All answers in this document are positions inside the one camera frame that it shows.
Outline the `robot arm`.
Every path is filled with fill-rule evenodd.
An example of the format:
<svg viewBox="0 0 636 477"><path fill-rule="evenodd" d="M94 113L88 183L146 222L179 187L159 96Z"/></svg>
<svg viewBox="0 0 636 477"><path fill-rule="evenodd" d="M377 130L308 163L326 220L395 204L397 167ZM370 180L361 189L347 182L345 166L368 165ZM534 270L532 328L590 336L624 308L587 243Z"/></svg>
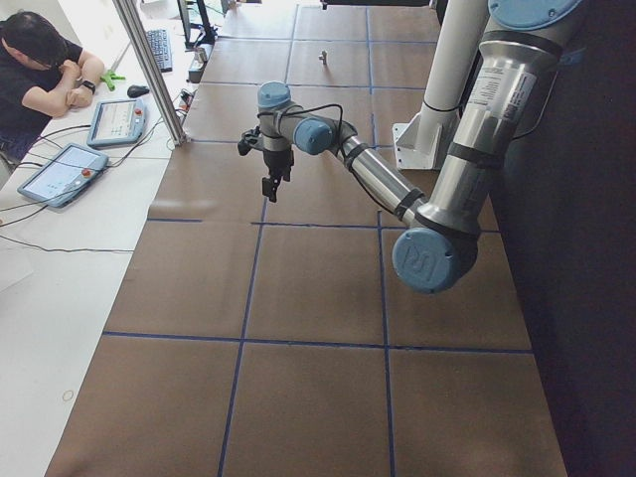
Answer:
<svg viewBox="0 0 636 477"><path fill-rule="evenodd" d="M542 76L557 68L586 13L583 1L448 1L421 109L395 127L396 163L342 118L292 100L282 82L257 93L258 123L238 152L261 152L262 193L274 200L293 153L330 152L402 221L392 261L421 293L452 287L473 266L478 217Z"/></svg>

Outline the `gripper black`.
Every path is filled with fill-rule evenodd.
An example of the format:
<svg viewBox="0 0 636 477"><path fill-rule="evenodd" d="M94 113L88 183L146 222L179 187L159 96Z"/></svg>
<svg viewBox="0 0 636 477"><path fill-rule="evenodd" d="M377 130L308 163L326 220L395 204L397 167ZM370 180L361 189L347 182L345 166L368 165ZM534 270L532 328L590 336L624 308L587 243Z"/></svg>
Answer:
<svg viewBox="0 0 636 477"><path fill-rule="evenodd" d="M268 169L268 176L261 179L262 195L269 202L276 202L279 180L284 182L291 180L291 169L294 165L293 150L291 148L277 151L264 150L263 159Z"/></svg>

